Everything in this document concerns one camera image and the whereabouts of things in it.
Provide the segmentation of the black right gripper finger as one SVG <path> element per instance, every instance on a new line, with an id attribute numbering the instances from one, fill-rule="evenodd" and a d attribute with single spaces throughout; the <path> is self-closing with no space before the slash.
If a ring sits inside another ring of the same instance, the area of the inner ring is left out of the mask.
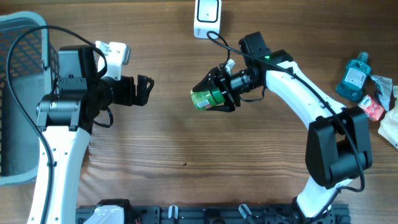
<path id="1" fill-rule="evenodd" d="M 218 76 L 219 68 L 212 68 L 205 77 L 192 88 L 192 92 L 201 92 L 216 88 L 215 78 Z"/>
<path id="2" fill-rule="evenodd" d="M 221 111 L 221 112 L 230 113 L 230 112 L 233 112 L 236 109 L 236 107 L 235 107 L 235 105 L 232 105 L 232 106 L 230 106 L 230 105 L 216 105 L 216 106 L 208 105 L 205 107 L 205 109 L 207 111 Z"/>

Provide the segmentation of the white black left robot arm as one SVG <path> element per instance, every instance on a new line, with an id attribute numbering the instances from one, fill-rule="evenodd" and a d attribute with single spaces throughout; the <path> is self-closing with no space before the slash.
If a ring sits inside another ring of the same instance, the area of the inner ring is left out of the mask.
<path id="1" fill-rule="evenodd" d="M 97 41 L 58 51 L 55 91 L 37 105 L 36 125 L 44 138 L 29 223 L 74 223 L 80 171 L 93 125 L 111 104 L 144 106 L 153 79 L 125 77 L 126 44 Z"/>

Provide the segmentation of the blue mouthwash bottle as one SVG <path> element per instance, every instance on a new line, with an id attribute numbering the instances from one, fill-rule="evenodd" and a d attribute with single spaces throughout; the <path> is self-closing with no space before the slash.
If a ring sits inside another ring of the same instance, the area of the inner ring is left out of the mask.
<path id="1" fill-rule="evenodd" d="M 368 57 L 367 52 L 360 52 L 356 59 L 347 63 L 342 81 L 336 86 L 336 92 L 340 96 L 351 101 L 362 98 L 364 84 L 371 73 Z"/>

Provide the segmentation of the green lid jar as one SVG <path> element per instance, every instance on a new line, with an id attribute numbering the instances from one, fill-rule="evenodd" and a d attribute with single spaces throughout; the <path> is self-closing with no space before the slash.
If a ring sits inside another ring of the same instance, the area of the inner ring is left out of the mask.
<path id="1" fill-rule="evenodd" d="M 190 96 L 194 107 L 198 110 L 207 110 L 225 102 L 219 88 L 198 92 L 192 90 Z"/>

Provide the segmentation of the red tissue packet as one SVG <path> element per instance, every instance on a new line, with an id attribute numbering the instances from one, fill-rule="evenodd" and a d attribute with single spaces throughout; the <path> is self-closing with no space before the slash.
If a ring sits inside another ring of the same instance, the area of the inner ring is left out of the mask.
<path id="1" fill-rule="evenodd" d="M 364 96 L 358 106 L 366 113 L 371 121 L 379 121 L 385 112 L 384 107 L 369 95 Z"/>

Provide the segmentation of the beige bread bag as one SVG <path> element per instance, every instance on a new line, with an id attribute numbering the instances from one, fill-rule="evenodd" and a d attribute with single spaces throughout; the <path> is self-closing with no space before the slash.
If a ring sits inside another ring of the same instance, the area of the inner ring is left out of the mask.
<path id="1" fill-rule="evenodd" d="M 378 133 L 397 149 L 398 114 L 397 114 L 397 86 L 393 86 L 393 96 L 396 99 L 393 109 L 389 110 L 380 122 Z"/>

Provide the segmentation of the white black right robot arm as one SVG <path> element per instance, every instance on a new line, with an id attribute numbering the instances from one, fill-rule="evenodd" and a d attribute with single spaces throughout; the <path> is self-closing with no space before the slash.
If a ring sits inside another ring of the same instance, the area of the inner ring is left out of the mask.
<path id="1" fill-rule="evenodd" d="M 373 163 L 365 112 L 330 98 L 286 51 L 271 51 L 260 32 L 246 35 L 238 45 L 236 53 L 243 56 L 245 69 L 233 72 L 230 58 L 212 68 L 190 92 L 194 107 L 232 112 L 240 107 L 243 94 L 256 88 L 282 98 L 308 131 L 305 164 L 310 175 L 286 221 L 316 223 L 336 215 L 334 199 L 351 190 L 352 180 L 364 182 Z"/>

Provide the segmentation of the black red snack packet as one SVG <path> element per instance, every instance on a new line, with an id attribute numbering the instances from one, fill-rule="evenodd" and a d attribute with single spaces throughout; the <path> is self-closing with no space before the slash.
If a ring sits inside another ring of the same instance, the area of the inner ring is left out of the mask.
<path id="1" fill-rule="evenodd" d="M 379 75 L 371 75 L 371 80 L 376 87 L 376 101 L 386 110 L 390 109 L 390 100 L 392 94 L 392 79 Z"/>

